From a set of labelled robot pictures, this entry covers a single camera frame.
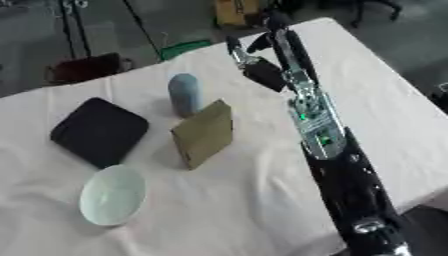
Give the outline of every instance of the white tablecloth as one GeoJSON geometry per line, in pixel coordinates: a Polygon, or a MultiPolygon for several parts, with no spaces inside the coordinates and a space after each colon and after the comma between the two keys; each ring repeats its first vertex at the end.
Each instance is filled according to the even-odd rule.
{"type": "MultiPolygon", "coordinates": [[[[403,211],[444,192],[445,115],[334,21],[294,29],[395,206],[403,211]]],[[[274,59],[271,50],[261,55],[274,59]]],[[[114,77],[3,98],[0,120],[2,256],[322,256],[341,243],[284,99],[244,78],[223,44],[114,77]],[[233,143],[191,172],[169,132],[180,120],[167,83],[180,72],[197,76],[206,104],[222,98],[231,105],[235,124],[233,143]],[[49,140],[51,129],[91,97],[152,124],[124,161],[146,178],[148,200],[115,229],[86,222],[77,208],[95,168],[49,140]]]]}

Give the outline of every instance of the robotic hand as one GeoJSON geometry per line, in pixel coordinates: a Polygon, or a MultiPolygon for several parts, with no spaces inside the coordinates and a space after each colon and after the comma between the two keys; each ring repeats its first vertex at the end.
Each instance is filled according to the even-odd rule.
{"type": "Polygon", "coordinates": [[[268,32],[247,52],[272,47],[281,69],[250,56],[238,39],[228,37],[229,54],[249,79],[280,92],[294,92],[289,112],[303,141],[301,147],[325,206],[352,256],[411,256],[399,217],[368,158],[344,127],[319,85],[298,35],[280,14],[265,21],[268,32]]]}

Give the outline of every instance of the black square plate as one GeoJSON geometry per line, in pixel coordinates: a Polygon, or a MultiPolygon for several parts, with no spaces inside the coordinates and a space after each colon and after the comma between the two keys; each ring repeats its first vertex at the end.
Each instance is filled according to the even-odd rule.
{"type": "Polygon", "coordinates": [[[149,128],[144,118],[100,98],[84,102],[50,138],[103,169],[119,164],[149,128]]]}

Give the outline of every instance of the gray cylinder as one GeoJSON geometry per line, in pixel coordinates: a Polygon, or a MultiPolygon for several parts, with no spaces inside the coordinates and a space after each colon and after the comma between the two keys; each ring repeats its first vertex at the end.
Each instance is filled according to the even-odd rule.
{"type": "Polygon", "coordinates": [[[178,74],[168,84],[171,104],[182,118],[194,115],[201,109],[198,80],[191,74],[178,74]]]}

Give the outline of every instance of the cardboard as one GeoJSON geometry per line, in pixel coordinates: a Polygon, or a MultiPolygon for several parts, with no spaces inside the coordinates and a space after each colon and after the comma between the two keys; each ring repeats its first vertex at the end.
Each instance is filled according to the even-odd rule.
{"type": "Polygon", "coordinates": [[[247,16],[259,12],[258,0],[215,0],[218,25],[247,26],[247,16]]]}
{"type": "Polygon", "coordinates": [[[171,130],[182,159],[190,170],[232,142],[232,111],[217,100],[171,130]]]}

